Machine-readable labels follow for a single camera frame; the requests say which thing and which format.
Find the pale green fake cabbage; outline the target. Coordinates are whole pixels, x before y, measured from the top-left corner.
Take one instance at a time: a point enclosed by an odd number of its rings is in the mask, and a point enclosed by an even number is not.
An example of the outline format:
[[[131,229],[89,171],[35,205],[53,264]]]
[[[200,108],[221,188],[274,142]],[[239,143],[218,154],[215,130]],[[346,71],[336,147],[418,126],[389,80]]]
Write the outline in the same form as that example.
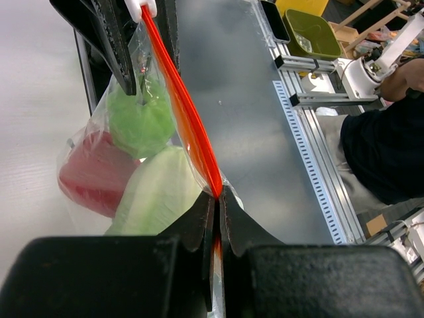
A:
[[[167,146],[134,171],[105,234],[157,235],[181,217],[200,193],[183,148]]]

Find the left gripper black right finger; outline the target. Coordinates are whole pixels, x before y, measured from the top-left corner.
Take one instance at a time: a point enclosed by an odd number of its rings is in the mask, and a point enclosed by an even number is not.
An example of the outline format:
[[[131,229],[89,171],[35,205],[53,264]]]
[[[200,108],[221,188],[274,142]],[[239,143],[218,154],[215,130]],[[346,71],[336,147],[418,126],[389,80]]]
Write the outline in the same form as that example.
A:
[[[226,317],[423,316],[423,295],[394,249],[284,244],[229,186],[219,210]]]

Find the green fake vegetable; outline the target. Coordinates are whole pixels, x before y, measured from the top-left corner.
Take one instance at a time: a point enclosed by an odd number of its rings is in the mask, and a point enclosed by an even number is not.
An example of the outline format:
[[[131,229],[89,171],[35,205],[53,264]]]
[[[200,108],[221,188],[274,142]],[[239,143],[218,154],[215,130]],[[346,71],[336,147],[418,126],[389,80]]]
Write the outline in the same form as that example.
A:
[[[136,95],[126,95],[116,85],[109,91],[106,107],[115,146],[135,159],[159,153],[176,131],[161,78],[140,75]]]

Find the person in dark shirt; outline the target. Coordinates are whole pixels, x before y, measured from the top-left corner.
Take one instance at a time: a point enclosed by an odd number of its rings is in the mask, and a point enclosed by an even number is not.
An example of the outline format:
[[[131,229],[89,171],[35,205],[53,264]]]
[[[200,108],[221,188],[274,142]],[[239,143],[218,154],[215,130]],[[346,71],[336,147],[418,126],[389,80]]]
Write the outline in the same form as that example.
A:
[[[382,82],[387,109],[317,118],[356,214],[423,197],[422,93],[420,56]]]

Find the red fake food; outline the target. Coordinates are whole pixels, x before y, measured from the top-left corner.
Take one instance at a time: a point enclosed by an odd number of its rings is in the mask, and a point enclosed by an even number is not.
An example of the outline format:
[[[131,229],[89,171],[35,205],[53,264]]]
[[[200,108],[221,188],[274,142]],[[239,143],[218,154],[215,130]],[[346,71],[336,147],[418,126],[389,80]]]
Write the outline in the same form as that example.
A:
[[[74,203],[113,218],[139,165],[113,144],[109,132],[91,132],[71,149],[59,169],[58,185]]]

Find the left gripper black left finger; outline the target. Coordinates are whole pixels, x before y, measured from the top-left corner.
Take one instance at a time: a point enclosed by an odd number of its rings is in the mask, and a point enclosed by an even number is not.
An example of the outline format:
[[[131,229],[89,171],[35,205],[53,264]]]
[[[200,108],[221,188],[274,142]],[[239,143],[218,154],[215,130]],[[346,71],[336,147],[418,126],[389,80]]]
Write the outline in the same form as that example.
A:
[[[214,210],[202,193],[156,236],[35,239],[1,288],[1,316],[206,317]]]

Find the aluminium rail frame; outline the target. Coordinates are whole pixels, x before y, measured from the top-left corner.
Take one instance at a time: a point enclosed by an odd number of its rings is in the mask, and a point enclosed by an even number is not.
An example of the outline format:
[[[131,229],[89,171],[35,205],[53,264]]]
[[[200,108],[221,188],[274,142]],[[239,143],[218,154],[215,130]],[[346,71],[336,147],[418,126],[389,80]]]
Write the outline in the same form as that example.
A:
[[[278,155],[275,167],[282,171],[281,174],[268,178],[268,181],[272,183],[270,188],[278,190],[278,199],[272,204],[271,212],[261,218],[260,224],[285,243],[334,244],[272,84],[273,81],[280,80],[285,87],[291,106],[299,117],[306,139],[322,173],[324,184],[346,236],[346,244],[363,244],[366,241],[364,231],[331,158],[314,110],[306,105],[295,106],[290,100],[291,96],[300,96],[305,91],[301,86],[300,77],[291,70],[278,68],[274,62],[276,58],[288,58],[288,49],[286,45],[278,44],[272,39],[268,21],[257,1],[252,2],[252,10],[266,47],[266,58],[260,65],[266,70],[267,76],[259,82],[268,90],[267,100],[263,102],[263,105],[276,110],[272,118],[279,124],[280,131],[276,134],[277,139],[271,143],[271,149]]]

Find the olive green plastic tray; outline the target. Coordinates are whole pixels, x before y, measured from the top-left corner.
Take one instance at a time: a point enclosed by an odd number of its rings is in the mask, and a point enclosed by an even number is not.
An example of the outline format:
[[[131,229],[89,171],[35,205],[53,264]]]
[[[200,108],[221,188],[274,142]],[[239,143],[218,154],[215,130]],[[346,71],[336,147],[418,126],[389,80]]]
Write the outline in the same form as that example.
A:
[[[288,9],[283,21],[291,38],[287,47],[292,56],[328,61],[342,56],[335,34],[324,18]]]

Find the clear zip bag orange seal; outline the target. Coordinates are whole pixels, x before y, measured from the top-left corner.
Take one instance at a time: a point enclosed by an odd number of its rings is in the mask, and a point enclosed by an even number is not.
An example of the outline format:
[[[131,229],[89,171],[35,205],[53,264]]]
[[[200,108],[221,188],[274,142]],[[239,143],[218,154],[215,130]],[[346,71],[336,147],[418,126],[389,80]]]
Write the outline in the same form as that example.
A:
[[[62,193],[111,219],[110,235],[155,235],[223,180],[164,60],[180,66],[175,1],[53,1],[84,41],[96,107],[58,172]]]

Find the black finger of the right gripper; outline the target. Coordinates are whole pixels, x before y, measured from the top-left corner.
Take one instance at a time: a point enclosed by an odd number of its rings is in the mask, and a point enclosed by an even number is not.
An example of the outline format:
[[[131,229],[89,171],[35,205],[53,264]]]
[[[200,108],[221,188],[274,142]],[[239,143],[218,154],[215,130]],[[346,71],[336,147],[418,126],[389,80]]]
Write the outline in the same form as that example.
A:
[[[94,47],[127,95],[136,94],[125,34],[131,16],[124,1],[51,0],[51,6]]]
[[[156,23],[164,46],[180,74],[180,43],[176,0],[156,0]]]

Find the black tray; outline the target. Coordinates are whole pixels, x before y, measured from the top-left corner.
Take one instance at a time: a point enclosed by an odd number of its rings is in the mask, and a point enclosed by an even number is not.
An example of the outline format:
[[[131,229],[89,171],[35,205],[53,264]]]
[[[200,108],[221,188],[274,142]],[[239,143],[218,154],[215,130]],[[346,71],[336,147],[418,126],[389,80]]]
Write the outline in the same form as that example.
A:
[[[260,4],[268,21],[273,39],[276,42],[288,44],[290,42],[290,36],[277,6],[269,1],[260,1]]]

